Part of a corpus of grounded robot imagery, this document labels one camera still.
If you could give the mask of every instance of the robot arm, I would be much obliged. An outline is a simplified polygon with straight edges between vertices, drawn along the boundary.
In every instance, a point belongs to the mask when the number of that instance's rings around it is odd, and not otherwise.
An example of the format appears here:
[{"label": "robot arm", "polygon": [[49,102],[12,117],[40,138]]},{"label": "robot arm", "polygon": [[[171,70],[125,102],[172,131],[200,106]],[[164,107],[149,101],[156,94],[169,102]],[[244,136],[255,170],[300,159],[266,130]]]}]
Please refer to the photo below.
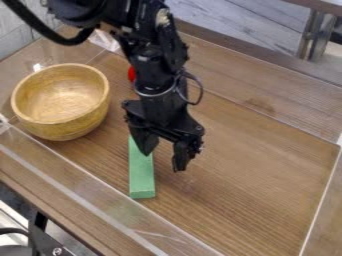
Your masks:
[{"label": "robot arm", "polygon": [[[148,155],[159,137],[173,143],[173,171],[185,170],[202,150],[203,126],[188,114],[188,104],[203,96],[197,79],[183,66],[188,48],[176,32],[173,16],[163,0],[48,0],[47,8],[65,24],[83,30],[65,39],[47,28],[18,0],[2,0],[22,20],[56,43],[81,43],[100,22],[116,31],[125,57],[136,72],[137,101],[124,101],[125,120],[140,151]],[[200,86],[197,102],[188,101],[187,80]]]}]

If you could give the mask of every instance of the bowl rim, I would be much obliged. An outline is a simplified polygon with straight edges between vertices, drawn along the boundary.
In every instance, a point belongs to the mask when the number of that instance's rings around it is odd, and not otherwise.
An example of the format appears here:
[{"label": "bowl rim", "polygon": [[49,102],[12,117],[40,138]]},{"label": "bowl rim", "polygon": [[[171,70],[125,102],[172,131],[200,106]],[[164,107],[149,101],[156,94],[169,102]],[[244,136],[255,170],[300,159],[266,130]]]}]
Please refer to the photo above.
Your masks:
[{"label": "bowl rim", "polygon": [[[36,76],[37,74],[43,73],[43,72],[47,72],[49,69],[53,69],[53,68],[59,68],[59,67],[68,67],[68,66],[72,66],[72,67],[81,67],[81,68],[85,68],[88,70],[92,70],[97,75],[99,77],[101,78],[103,80],[103,85],[104,85],[104,92],[103,92],[103,95],[101,95],[101,98],[97,102],[96,105],[93,105],[93,107],[91,109],[88,109],[88,111],[85,111],[84,113],[79,114],[77,116],[73,116],[73,117],[68,117],[65,119],[61,119],[59,121],[39,121],[39,120],[35,120],[32,117],[29,117],[28,115],[25,115],[18,107],[17,107],[17,103],[16,103],[16,96],[17,96],[17,92],[18,90],[21,89],[21,87],[24,86],[25,82],[33,77]],[[31,123],[35,123],[35,124],[41,124],[41,125],[53,125],[53,124],[63,124],[63,123],[68,123],[81,117],[84,117],[85,115],[88,115],[89,113],[92,113],[100,106],[101,104],[105,102],[107,100],[107,97],[108,97],[108,94],[109,94],[109,82],[108,82],[108,78],[105,77],[105,75],[103,74],[103,72],[93,68],[92,66],[89,65],[85,65],[85,64],[79,64],[79,63],[64,63],[64,64],[56,64],[56,65],[52,65],[52,66],[48,66],[45,68],[43,68],[40,71],[37,72],[33,72],[32,74],[29,74],[25,78],[21,79],[21,81],[17,83],[17,86],[13,90],[13,93],[12,93],[12,96],[10,96],[10,105],[12,105],[12,109],[14,111],[14,114],[18,116],[20,119],[25,120],[26,122],[31,122]]]}]

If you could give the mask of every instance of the green foam block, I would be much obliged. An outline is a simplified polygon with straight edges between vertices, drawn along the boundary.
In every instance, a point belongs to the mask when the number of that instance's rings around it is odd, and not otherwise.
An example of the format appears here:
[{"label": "green foam block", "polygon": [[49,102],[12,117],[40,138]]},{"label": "green foam block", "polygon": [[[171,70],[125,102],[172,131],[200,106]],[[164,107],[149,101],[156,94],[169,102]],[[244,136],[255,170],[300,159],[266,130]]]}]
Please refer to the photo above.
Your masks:
[{"label": "green foam block", "polygon": [[129,148],[129,197],[145,199],[155,197],[153,157],[144,156],[132,137],[128,139]]}]

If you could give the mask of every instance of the wooden bowl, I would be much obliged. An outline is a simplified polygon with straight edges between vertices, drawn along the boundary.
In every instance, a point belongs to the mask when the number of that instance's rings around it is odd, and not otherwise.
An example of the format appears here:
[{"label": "wooden bowl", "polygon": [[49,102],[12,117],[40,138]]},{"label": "wooden bowl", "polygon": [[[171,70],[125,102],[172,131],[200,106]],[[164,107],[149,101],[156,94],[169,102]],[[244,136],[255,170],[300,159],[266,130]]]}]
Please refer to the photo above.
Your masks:
[{"label": "wooden bowl", "polygon": [[109,85],[103,73],[80,64],[51,66],[17,85],[10,105],[37,137],[67,141],[91,132],[108,112]]}]

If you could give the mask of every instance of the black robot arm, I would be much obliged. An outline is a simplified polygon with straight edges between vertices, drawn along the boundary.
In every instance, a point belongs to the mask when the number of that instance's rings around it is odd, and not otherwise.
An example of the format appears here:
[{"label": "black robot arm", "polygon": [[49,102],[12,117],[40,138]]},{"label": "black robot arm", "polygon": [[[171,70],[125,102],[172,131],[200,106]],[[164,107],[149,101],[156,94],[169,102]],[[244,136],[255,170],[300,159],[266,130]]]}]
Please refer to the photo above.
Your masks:
[{"label": "black robot arm", "polygon": [[[18,0],[2,0],[22,20],[56,43],[81,43],[101,22],[113,28],[125,57],[136,72],[137,101],[124,101],[125,120],[140,151],[148,155],[159,137],[173,143],[173,170],[185,170],[202,150],[204,128],[188,114],[203,87],[184,70],[188,48],[163,0],[48,0],[47,8],[65,24],[81,28],[75,38],[63,38],[35,17]],[[200,96],[188,101],[187,80],[200,85]]]}]

